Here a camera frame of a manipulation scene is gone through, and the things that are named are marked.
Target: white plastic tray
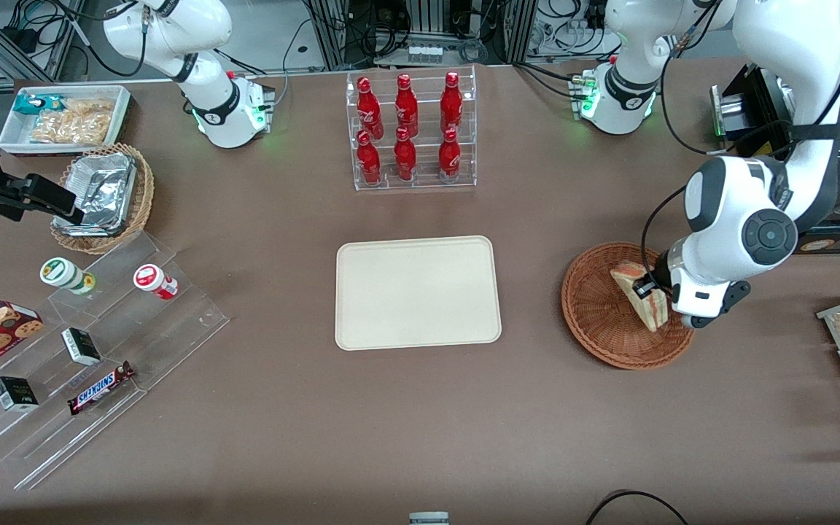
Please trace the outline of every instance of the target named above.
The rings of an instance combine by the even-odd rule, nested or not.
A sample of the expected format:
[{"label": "white plastic tray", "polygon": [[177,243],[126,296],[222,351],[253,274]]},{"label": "white plastic tray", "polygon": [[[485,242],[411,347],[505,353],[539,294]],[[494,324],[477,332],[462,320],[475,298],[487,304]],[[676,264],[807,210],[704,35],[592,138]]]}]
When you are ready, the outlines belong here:
[{"label": "white plastic tray", "polygon": [[336,254],[339,348],[474,345],[499,336],[486,237],[350,243]]},{"label": "white plastic tray", "polygon": [[[129,90],[117,85],[90,86],[38,86],[22,87],[17,91],[16,98],[24,93],[30,94],[59,94],[67,98],[106,98],[114,100],[116,106],[112,110],[112,120],[106,132],[106,140],[102,146],[114,144],[123,128],[123,120],[131,99]],[[31,141],[31,132],[37,124],[37,115],[23,115],[9,110],[6,123],[0,133],[0,147],[3,152],[13,155],[66,155],[71,153],[89,152],[100,146],[81,146],[77,144],[41,144]]]}]

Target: snickers bar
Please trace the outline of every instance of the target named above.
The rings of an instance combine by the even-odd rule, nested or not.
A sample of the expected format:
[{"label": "snickers bar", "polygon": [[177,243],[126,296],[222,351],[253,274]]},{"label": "snickers bar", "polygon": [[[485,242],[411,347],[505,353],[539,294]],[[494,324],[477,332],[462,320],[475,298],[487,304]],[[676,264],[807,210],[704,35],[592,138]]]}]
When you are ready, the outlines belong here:
[{"label": "snickers bar", "polygon": [[67,405],[70,405],[70,415],[76,416],[83,410],[83,408],[86,408],[87,405],[92,405],[104,395],[109,393],[111,389],[123,384],[123,381],[131,376],[134,376],[134,369],[131,368],[129,363],[126,361],[121,366],[114,369],[112,373],[97,381],[96,385],[90,386],[89,389],[85,389],[83,393],[80,393],[80,395],[76,396],[76,398],[70,399],[70,401],[67,402]]}]

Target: aluminum foil container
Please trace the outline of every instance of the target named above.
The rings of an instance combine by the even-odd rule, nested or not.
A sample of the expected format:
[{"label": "aluminum foil container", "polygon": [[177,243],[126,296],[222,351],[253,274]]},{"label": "aluminum foil container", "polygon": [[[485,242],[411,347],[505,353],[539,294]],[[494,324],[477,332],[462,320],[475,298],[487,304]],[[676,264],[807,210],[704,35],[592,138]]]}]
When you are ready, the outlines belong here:
[{"label": "aluminum foil container", "polygon": [[66,236],[117,236],[125,229],[136,183],[138,164],[125,153],[84,156],[74,160],[67,175],[67,190],[83,211],[79,226],[55,217],[51,224]]}]

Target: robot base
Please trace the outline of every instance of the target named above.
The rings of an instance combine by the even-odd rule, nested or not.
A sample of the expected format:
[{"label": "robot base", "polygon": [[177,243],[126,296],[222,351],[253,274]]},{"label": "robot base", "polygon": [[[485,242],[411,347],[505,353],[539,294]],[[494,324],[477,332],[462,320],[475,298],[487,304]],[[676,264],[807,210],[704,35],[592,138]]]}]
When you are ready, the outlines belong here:
[{"label": "robot base", "polygon": [[631,133],[653,112],[656,95],[651,94],[646,107],[624,109],[604,86],[604,75],[610,67],[610,63],[603,63],[596,69],[586,69],[581,77],[570,81],[569,94],[580,99],[572,101],[572,113],[576,120],[587,120],[605,133]]},{"label": "robot base", "polygon": [[260,84],[240,77],[233,79],[233,82],[239,88],[239,103],[223,124],[210,125],[193,112],[200,131],[219,147],[243,146],[257,134],[271,132],[274,92],[269,90],[266,93]]}]

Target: beige tray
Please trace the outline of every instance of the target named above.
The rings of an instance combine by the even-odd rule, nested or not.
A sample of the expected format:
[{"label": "beige tray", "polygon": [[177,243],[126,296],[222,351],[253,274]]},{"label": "beige tray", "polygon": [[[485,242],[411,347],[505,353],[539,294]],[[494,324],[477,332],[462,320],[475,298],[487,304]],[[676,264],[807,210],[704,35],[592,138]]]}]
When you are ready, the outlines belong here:
[{"label": "beige tray", "polygon": [[474,345],[499,336],[486,237],[350,243],[336,254],[339,348]]}]

